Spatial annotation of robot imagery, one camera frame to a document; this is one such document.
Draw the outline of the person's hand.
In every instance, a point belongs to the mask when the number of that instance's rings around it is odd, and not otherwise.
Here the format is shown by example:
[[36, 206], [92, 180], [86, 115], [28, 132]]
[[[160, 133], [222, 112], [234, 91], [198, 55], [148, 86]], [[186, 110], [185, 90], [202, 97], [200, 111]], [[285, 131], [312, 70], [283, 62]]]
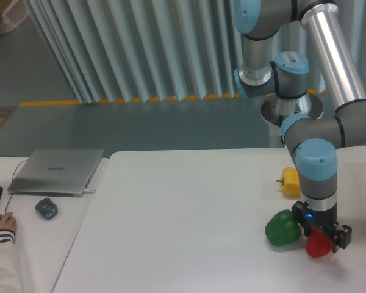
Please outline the person's hand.
[[0, 241], [15, 240], [15, 234], [17, 230], [16, 218], [12, 212], [0, 214]]

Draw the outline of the white striped sleeve forearm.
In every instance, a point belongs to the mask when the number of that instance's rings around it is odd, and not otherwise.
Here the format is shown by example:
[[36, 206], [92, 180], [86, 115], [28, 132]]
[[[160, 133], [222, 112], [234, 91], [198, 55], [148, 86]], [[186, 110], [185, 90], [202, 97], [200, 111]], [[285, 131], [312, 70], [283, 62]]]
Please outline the white striped sleeve forearm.
[[0, 292], [23, 292], [15, 233], [0, 230]]

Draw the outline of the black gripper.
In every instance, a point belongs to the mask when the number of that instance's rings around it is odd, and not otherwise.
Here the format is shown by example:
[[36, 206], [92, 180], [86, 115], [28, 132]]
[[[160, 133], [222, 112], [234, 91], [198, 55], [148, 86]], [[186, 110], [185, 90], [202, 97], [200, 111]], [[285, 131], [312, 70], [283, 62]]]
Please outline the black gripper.
[[309, 236], [312, 226], [323, 230], [324, 235], [332, 243], [332, 252], [346, 249], [351, 242], [352, 228], [348, 225], [339, 225], [337, 221], [337, 204], [325, 211], [316, 211], [309, 207], [307, 202], [297, 201], [292, 206], [294, 221], [303, 229], [305, 236]]

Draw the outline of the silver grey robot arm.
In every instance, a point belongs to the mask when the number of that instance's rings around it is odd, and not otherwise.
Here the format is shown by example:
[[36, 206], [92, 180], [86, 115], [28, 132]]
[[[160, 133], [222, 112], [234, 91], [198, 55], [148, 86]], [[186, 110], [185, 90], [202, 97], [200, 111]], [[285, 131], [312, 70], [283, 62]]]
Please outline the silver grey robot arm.
[[[299, 176], [301, 198], [292, 215], [306, 236], [320, 230], [333, 250], [346, 248], [352, 229], [337, 220], [336, 151], [366, 145], [366, 92], [338, 21], [335, 1], [235, 1], [234, 24], [243, 37], [243, 61], [234, 71], [239, 94], [271, 94], [281, 102], [273, 114]], [[272, 37], [299, 22], [314, 41], [335, 114], [314, 120], [296, 104], [309, 99], [306, 57], [281, 52], [270, 60]]]

